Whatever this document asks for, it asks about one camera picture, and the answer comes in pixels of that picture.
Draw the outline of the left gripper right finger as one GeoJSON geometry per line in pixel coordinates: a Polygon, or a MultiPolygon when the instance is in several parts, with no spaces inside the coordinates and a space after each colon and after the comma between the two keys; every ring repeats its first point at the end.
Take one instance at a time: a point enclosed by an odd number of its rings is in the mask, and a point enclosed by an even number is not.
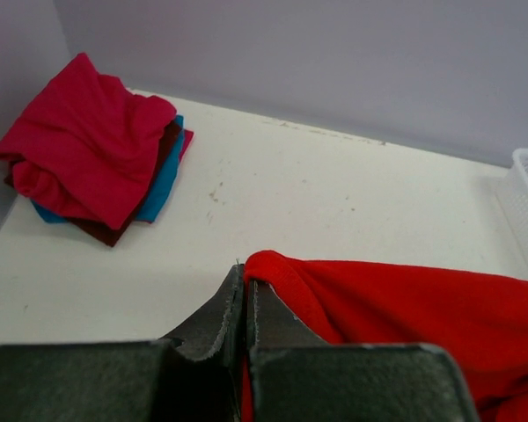
{"type": "Polygon", "coordinates": [[[257,421],[476,421],[452,357],[430,344],[328,344],[267,283],[248,284],[257,421]]]}

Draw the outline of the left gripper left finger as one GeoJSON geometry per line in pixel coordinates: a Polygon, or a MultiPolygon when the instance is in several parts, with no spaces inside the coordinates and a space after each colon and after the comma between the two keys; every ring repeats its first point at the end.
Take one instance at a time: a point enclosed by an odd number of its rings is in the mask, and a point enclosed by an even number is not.
{"type": "Polygon", "coordinates": [[[243,267],[162,338],[0,346],[0,421],[239,421],[243,267]]]}

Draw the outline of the bright red t shirt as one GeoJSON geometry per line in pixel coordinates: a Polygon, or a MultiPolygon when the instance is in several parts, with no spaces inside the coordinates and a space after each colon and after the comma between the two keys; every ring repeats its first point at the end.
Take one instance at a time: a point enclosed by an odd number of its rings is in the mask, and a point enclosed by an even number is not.
{"type": "Polygon", "coordinates": [[[269,284],[328,343],[441,346],[482,420],[528,421],[528,280],[276,251],[254,253],[244,279],[269,284]]]}

